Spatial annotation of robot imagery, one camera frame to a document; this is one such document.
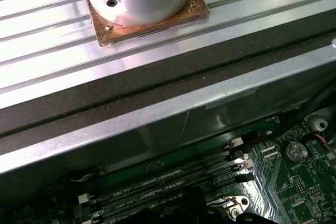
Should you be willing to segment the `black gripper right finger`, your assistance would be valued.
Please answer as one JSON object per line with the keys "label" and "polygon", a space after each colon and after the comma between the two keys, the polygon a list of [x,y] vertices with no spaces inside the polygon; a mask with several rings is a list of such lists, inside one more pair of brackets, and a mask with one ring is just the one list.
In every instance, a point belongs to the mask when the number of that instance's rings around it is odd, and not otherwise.
{"label": "black gripper right finger", "polygon": [[195,223],[266,223],[267,219],[247,212],[246,196],[227,196],[207,203],[202,190],[196,187],[193,200]]}

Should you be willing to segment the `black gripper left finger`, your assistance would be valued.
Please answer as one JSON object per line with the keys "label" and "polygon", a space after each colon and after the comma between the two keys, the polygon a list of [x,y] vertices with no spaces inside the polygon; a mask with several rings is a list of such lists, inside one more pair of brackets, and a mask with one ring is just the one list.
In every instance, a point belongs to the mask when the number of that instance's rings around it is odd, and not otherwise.
{"label": "black gripper left finger", "polygon": [[164,210],[145,210],[136,217],[136,223],[194,223],[194,194],[191,188],[182,192],[178,204],[166,207]]}

